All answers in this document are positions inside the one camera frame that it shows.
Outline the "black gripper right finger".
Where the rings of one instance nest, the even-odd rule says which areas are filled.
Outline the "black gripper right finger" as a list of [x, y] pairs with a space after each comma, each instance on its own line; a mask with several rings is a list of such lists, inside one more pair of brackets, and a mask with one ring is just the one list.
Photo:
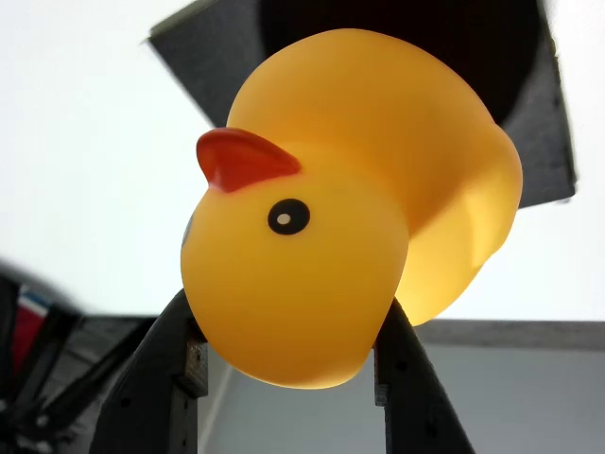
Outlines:
[[406, 313], [393, 301], [373, 346], [374, 401], [388, 454], [475, 450]]

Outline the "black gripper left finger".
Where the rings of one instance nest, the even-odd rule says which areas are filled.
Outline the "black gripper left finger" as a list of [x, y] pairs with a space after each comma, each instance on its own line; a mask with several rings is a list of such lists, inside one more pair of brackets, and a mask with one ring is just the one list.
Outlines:
[[208, 344], [183, 291], [128, 361], [97, 419], [96, 454], [198, 452], [198, 400], [208, 395]]

